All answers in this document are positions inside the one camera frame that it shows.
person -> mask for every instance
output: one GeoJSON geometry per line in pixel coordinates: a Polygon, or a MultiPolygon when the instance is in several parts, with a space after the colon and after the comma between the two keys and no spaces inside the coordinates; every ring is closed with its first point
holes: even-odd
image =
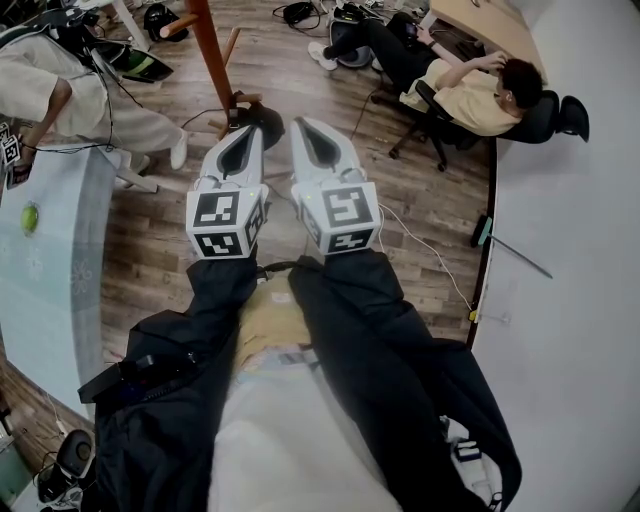
{"type": "Polygon", "coordinates": [[[387,257],[303,256],[273,276],[256,255],[196,262],[189,308],[131,329],[125,363],[196,367],[98,400],[101,510],[506,509],[522,472],[491,390],[387,257]]]}
{"type": "Polygon", "coordinates": [[[480,136],[495,136],[518,124],[542,96],[542,77],[529,62],[508,59],[503,52],[461,61],[417,26],[419,51],[405,47],[406,14],[396,14],[387,26],[361,21],[331,46],[309,43],[311,57],[323,68],[336,69],[336,59],[361,46],[369,46],[384,72],[401,91],[400,101],[426,112],[428,105],[416,92],[418,80],[436,91],[435,100],[454,122],[480,136]],[[498,76],[481,70],[497,71],[498,76]]]}
{"type": "Polygon", "coordinates": [[[122,96],[113,79],[98,76],[44,35],[0,48],[0,114],[33,123],[21,140],[18,170],[33,164],[48,131],[129,151],[136,173],[149,166],[148,152],[170,149],[175,170],[187,158],[186,131],[122,96]]]}

black office chair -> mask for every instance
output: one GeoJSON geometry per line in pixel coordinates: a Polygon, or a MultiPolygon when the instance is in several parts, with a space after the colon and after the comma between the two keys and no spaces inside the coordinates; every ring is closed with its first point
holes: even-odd
{"type": "MultiPolygon", "coordinates": [[[[444,172],[447,169],[447,156],[442,144],[454,145],[456,149],[464,151],[470,149],[482,137],[469,130],[452,123],[453,118],[434,99],[436,92],[425,82],[420,80],[416,84],[416,91],[422,99],[429,105],[426,113],[412,114],[416,122],[398,143],[389,151],[389,156],[394,160],[400,157],[400,148],[417,131],[423,133],[421,140],[424,142],[431,139],[440,157],[438,170],[444,172]]],[[[374,103],[391,102],[381,98],[373,97],[374,103]]],[[[520,123],[508,132],[499,135],[501,139],[524,142],[527,144],[542,144],[548,141],[556,132],[560,112],[560,99],[553,91],[544,91],[538,105],[529,109],[520,123]]]]}
{"type": "Polygon", "coordinates": [[[589,114],[579,99],[565,96],[560,107],[560,115],[556,126],[556,133],[566,133],[582,137],[589,142],[590,134],[589,114]]]}

smartphone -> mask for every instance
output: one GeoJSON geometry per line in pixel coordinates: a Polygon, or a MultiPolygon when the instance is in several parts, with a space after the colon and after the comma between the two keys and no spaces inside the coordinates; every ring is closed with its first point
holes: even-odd
{"type": "Polygon", "coordinates": [[[405,30],[407,31],[409,39],[418,38],[418,26],[415,23],[407,23],[405,30]]]}

white sneaker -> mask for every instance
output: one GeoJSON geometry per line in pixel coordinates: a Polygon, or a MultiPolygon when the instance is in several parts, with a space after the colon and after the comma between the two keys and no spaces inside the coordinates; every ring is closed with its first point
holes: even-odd
{"type": "Polygon", "coordinates": [[[371,67],[373,69],[375,69],[376,71],[379,71],[380,73],[382,73],[384,71],[384,69],[382,69],[382,66],[380,65],[380,61],[378,59],[373,59],[373,61],[371,61],[371,67]]]}
{"type": "Polygon", "coordinates": [[[182,132],[182,136],[178,143],[171,148],[171,168],[174,171],[182,168],[184,163],[187,161],[187,143],[189,142],[189,134],[184,131],[182,132]]]}
{"type": "MultiPolygon", "coordinates": [[[[149,168],[149,165],[151,165],[151,158],[149,158],[147,155],[143,155],[142,161],[137,166],[131,167],[131,169],[129,170],[132,173],[140,176],[144,171],[146,171],[149,168]]],[[[131,187],[133,187],[133,183],[129,183],[125,181],[123,188],[131,188],[131,187]]]]}
{"type": "Polygon", "coordinates": [[[309,46],[307,47],[307,51],[313,60],[317,60],[318,64],[320,64],[327,71],[333,71],[338,67],[338,63],[335,59],[325,59],[322,52],[327,46],[324,44],[316,43],[315,41],[311,41],[309,46]]]}

black jacket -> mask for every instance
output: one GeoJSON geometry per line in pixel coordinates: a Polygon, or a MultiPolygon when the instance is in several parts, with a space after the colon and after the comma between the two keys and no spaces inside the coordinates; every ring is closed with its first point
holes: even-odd
{"type": "MultiPolygon", "coordinates": [[[[206,510],[214,438],[237,340],[238,312],[256,286],[256,263],[200,261],[183,313],[143,320],[127,359],[195,352],[199,373],[179,389],[115,413],[98,406],[97,475],[103,510],[206,510]]],[[[327,380],[358,425],[405,512],[487,510],[450,458],[440,416],[464,425],[500,467],[502,509],[521,468],[497,404],[463,343],[434,340],[383,254],[301,258],[290,283],[327,380]]]]}

